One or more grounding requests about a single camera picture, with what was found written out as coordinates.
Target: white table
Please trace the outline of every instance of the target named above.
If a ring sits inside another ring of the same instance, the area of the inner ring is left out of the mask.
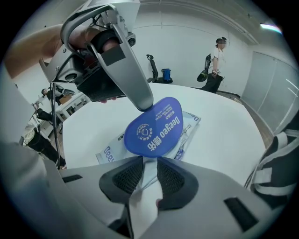
[[[66,118],[69,118],[70,114],[67,112],[67,109],[69,109],[70,107],[78,109],[78,104],[81,102],[83,103],[84,100],[90,102],[90,99],[82,92],[71,96],[71,98],[67,102],[61,104],[55,109],[56,115],[61,121],[64,121],[60,114],[63,114]]]
[[[262,137],[248,111],[239,103],[206,91],[169,84],[150,84],[154,103],[171,96],[182,109],[201,117],[183,161],[222,172],[241,185],[265,151]],[[123,132],[139,112],[127,98],[106,104],[88,103],[75,112],[63,129],[67,167],[97,165],[96,154]],[[155,200],[162,198],[159,182],[131,197],[135,238],[157,217]]]

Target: cable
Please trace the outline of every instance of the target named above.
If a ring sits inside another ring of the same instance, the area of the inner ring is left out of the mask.
[[[41,133],[41,127],[39,125],[40,121],[37,120],[34,116],[32,116],[32,119],[34,120],[34,122],[36,123],[36,127],[37,127],[37,131],[40,134]]]
[[[58,154],[58,159],[56,162],[57,167],[60,167],[60,149],[59,149],[59,144],[57,140],[57,126],[56,126],[56,112],[55,112],[55,89],[56,89],[56,84],[55,83],[50,83],[50,102],[52,106],[52,121],[53,121],[53,128],[54,128],[54,139],[55,139],[55,145],[57,149],[57,154]]]
[[[95,19],[95,17],[92,17],[92,19],[93,19],[93,26],[97,26],[97,27],[104,28],[104,29],[110,29],[110,28],[106,28],[104,26],[100,26],[100,25],[97,24],[97,21],[100,19],[101,16],[102,15],[100,14],[97,19]]]

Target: robotic arm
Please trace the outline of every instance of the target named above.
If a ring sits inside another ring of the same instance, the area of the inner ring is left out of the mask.
[[[125,95],[138,110],[145,111],[153,105],[153,95],[131,49],[135,45],[131,30],[140,2],[108,2],[90,0],[71,15],[62,26],[62,47],[50,63],[40,59],[40,66],[49,82],[75,83],[91,101]],[[128,17],[129,25],[122,15]],[[95,23],[96,17],[102,19],[106,30],[86,43],[87,51],[75,50],[69,44],[72,31],[89,19]],[[115,39],[119,46],[103,52],[104,43],[110,39]],[[94,62],[87,66],[86,55],[94,58]]]

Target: white shirt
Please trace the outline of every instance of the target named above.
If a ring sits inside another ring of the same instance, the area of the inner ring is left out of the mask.
[[[24,133],[23,133],[23,138],[26,142],[26,144],[28,144],[34,137],[34,128],[35,128],[35,125],[32,124],[31,122],[29,122],[26,127],[25,127],[25,130],[24,130]]]
[[[216,57],[218,59],[218,66],[217,66],[217,74],[221,77],[223,77],[222,70],[225,67],[225,58],[223,50],[220,50],[219,48],[215,47],[211,53],[211,64],[208,70],[208,73],[212,73],[213,70],[213,59]]]

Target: person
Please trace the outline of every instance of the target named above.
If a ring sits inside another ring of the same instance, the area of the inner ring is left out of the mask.
[[[201,89],[211,93],[216,93],[221,81],[223,81],[223,68],[225,66],[225,58],[223,50],[226,47],[226,38],[218,38],[216,40],[215,48],[211,53],[210,67],[208,69],[208,77],[206,85]]]
[[[55,148],[51,145],[51,143],[44,138],[40,132],[38,132],[37,128],[34,126],[33,123],[29,122],[26,127],[25,131],[22,135],[24,138],[25,144],[30,147],[31,149],[44,154],[48,159],[53,161],[54,163],[58,160],[58,152]],[[63,157],[60,156],[59,158],[59,167],[60,169],[66,168],[66,162]]]
[[[287,204],[298,182],[298,122],[299,111],[283,131],[273,137],[244,185],[272,209]]]
[[[43,97],[47,96],[48,100],[51,100],[51,95],[50,95],[50,90],[48,91],[47,89],[42,89],[42,95]],[[60,93],[59,91],[55,91],[55,101],[57,102],[58,105],[61,105],[60,99],[64,95]]]

